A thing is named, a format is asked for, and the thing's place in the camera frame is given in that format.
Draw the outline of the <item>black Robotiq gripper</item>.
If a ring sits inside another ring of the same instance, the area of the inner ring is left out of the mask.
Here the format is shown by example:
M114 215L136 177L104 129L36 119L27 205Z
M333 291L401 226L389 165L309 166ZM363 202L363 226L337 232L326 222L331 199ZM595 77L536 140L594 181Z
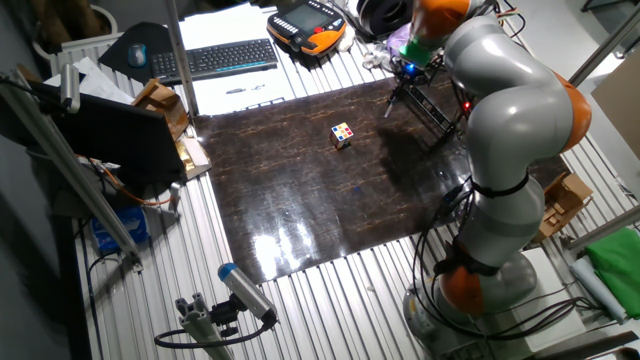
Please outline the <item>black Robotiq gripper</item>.
M424 92L420 88L422 85L429 86L432 82L432 76L424 70L417 67L414 63L400 61L395 64L395 77L398 81L397 95L400 95L408 85L409 90L414 96L423 96Z

